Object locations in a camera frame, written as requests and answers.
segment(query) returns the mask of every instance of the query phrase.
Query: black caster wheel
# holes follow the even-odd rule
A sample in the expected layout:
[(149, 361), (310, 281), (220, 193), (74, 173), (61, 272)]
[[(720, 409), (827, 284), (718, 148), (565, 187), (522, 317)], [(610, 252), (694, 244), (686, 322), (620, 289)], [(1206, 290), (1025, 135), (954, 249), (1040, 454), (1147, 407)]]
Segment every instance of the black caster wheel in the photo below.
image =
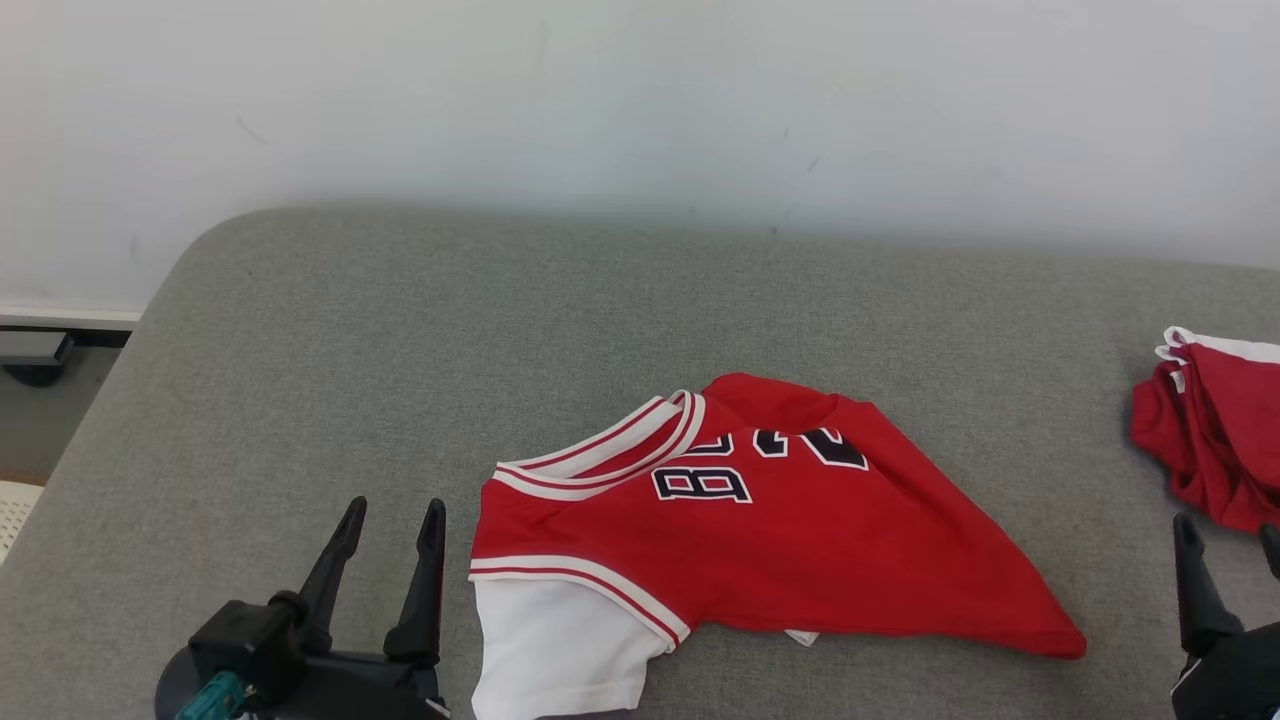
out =
[(9, 377), (27, 387), (46, 388), (63, 377), (61, 365), (5, 365)]

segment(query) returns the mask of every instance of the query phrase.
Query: white perforated object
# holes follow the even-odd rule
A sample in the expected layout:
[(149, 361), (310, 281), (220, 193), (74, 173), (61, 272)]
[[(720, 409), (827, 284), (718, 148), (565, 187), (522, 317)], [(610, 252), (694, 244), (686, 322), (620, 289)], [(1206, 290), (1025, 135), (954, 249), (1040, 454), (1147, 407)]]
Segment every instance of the white perforated object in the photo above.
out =
[(0, 480), (0, 564), (9, 555), (13, 541), (18, 538), (18, 530), (27, 521), (44, 489), (38, 486)]

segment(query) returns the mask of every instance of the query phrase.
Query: gray table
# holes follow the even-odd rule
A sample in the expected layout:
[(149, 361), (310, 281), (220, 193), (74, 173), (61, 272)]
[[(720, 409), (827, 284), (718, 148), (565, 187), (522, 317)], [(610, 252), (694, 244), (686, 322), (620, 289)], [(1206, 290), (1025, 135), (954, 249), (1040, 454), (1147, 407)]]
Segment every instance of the gray table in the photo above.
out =
[[(1129, 389), (1170, 324), (1280, 340), (1280, 275), (1157, 261), (275, 211), (228, 222), (148, 307), (0, 568), (6, 717), (138, 719), (225, 600), (298, 584), (370, 500), (334, 615), (376, 650), (449, 505), (445, 697), (468, 717), (466, 582), (494, 460), (746, 370), (870, 400), (1042, 570), (1089, 638), (1060, 662), (940, 638), (700, 629), (641, 717), (1169, 717), (1181, 666), (1161, 470)], [(1248, 625), (1280, 587), (1207, 530)]]

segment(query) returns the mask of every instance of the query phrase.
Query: white wall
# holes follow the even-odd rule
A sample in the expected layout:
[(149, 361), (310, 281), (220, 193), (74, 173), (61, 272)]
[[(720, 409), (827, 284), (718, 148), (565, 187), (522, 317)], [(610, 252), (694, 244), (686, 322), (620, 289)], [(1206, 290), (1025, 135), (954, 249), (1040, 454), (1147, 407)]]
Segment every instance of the white wall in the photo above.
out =
[(1280, 266), (1280, 4), (0, 4), (0, 306), (333, 196)]

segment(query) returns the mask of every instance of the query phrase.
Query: teal connector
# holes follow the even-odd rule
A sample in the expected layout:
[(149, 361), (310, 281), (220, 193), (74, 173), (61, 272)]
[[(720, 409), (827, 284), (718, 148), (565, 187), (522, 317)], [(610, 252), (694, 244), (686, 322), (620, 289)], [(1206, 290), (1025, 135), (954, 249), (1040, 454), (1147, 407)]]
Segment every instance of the teal connector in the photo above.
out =
[(236, 673), (219, 673), (174, 720), (230, 720), (244, 705), (244, 683)]

